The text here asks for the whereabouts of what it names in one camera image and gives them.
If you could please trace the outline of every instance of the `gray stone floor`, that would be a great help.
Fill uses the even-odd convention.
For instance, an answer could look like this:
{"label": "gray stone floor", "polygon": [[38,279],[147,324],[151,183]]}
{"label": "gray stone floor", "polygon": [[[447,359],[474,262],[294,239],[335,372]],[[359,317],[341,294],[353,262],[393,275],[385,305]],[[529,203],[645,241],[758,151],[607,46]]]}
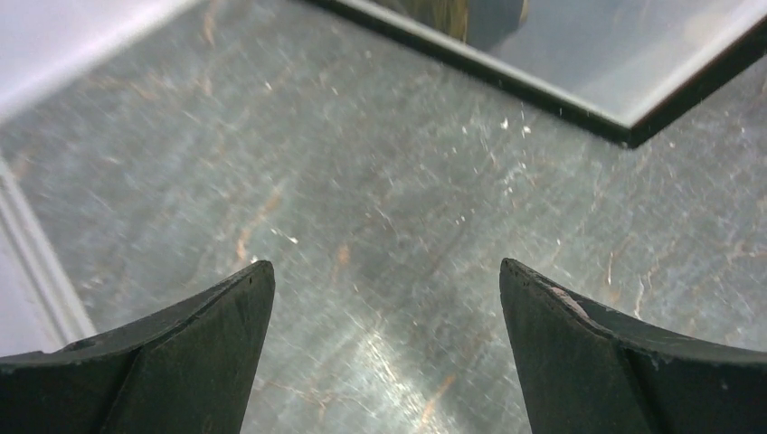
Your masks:
{"label": "gray stone floor", "polygon": [[99,330],[274,262],[243,432],[528,432],[504,257],[767,350],[767,61],[627,151],[303,3],[218,5],[0,143]]}

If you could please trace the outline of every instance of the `reflective panel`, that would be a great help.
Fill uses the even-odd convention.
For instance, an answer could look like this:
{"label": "reflective panel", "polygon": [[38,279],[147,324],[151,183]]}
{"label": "reflective panel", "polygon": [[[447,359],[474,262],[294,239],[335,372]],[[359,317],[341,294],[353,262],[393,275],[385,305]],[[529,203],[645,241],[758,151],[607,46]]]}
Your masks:
{"label": "reflective panel", "polygon": [[695,84],[767,16],[763,0],[334,1],[622,127]]}

